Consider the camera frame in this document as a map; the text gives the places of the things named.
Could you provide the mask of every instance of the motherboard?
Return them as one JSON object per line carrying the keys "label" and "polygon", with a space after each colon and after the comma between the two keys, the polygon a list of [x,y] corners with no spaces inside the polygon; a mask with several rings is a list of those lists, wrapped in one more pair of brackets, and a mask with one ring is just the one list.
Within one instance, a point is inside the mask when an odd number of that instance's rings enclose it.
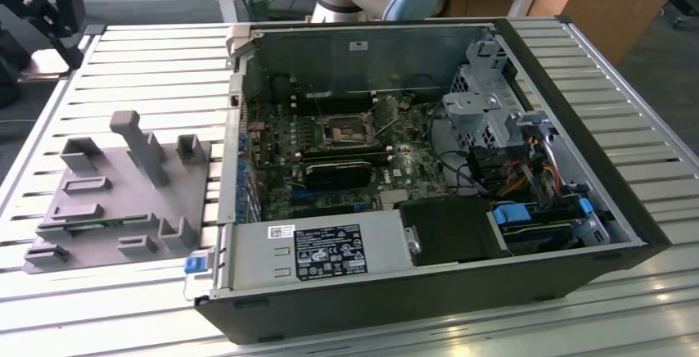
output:
{"label": "motherboard", "polygon": [[447,195],[426,141],[434,109],[406,91],[251,101],[262,219],[391,210],[400,201]]}

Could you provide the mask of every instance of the white sticker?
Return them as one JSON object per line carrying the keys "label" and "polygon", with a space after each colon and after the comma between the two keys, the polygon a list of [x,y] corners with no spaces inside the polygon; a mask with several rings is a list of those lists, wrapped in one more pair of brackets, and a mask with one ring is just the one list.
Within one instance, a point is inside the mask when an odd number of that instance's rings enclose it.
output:
{"label": "white sticker", "polygon": [[367,262],[363,260],[350,260],[350,264],[347,267],[359,267],[360,265],[364,265]]}
{"label": "white sticker", "polygon": [[350,42],[350,51],[351,52],[362,52],[364,50],[370,49],[370,43],[368,42]]}
{"label": "white sticker", "polygon": [[270,226],[267,228],[267,238],[287,238],[294,237],[294,230],[296,230],[295,224],[283,224],[282,226]]}

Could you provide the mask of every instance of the red wire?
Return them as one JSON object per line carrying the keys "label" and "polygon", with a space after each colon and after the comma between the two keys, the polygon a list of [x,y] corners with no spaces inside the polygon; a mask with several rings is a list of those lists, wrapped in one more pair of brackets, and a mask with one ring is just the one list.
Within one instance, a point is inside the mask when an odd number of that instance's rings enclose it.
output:
{"label": "red wire", "polygon": [[510,184],[511,180],[512,180],[512,172],[515,171],[515,166],[518,166],[522,162],[518,160],[515,162],[512,162],[512,165],[510,165],[508,169],[507,169],[507,184]]}
{"label": "red wire", "polygon": [[554,170],[551,175],[554,176],[554,183],[555,183],[555,188],[556,188],[556,194],[559,196],[562,196],[562,194],[560,194],[560,174],[558,173],[558,170],[556,170],[555,167],[550,166],[546,163],[542,163],[542,165],[548,167],[548,168],[551,168],[551,170]]}

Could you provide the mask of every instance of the yellow wire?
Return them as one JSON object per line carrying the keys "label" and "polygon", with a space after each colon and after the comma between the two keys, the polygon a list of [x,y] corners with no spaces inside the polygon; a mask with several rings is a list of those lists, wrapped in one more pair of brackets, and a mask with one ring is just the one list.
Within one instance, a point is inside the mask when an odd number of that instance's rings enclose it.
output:
{"label": "yellow wire", "polygon": [[527,177],[522,177],[520,180],[510,188],[507,188],[507,190],[503,193],[499,194],[499,196],[504,196],[514,190],[519,189],[526,182]]}

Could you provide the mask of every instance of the black plastic bracket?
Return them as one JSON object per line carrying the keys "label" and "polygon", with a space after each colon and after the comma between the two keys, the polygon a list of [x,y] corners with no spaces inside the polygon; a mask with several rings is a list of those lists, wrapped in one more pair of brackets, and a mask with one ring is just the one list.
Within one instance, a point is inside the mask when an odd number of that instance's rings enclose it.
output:
{"label": "black plastic bracket", "polygon": [[86,28],[86,35],[87,36],[95,36],[102,35],[107,31],[107,25],[104,24],[91,24]]}
{"label": "black plastic bracket", "polygon": [[554,16],[560,24],[574,24],[572,19],[567,15]]}

